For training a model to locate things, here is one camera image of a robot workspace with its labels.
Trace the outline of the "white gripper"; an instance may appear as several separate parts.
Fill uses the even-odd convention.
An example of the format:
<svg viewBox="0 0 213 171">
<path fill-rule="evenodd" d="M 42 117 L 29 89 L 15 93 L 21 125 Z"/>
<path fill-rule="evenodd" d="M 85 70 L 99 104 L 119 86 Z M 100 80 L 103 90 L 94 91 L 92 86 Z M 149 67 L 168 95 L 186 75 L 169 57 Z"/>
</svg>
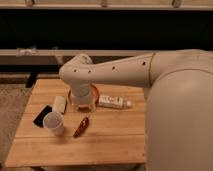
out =
<svg viewBox="0 0 213 171">
<path fill-rule="evenodd" d="M 70 86 L 70 98 L 75 107 L 89 107 L 92 103 L 92 91 L 89 84 Z"/>
</svg>

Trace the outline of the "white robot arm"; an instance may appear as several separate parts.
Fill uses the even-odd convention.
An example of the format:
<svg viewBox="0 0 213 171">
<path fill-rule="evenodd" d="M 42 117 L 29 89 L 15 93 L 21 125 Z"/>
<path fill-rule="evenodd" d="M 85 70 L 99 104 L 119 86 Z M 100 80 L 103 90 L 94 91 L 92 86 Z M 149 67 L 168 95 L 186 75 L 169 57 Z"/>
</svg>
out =
<svg viewBox="0 0 213 171">
<path fill-rule="evenodd" d="M 78 54 L 59 75 L 79 104 L 91 101 L 92 83 L 148 88 L 147 171 L 213 171 L 213 52 L 161 51 L 99 64 Z"/>
</svg>

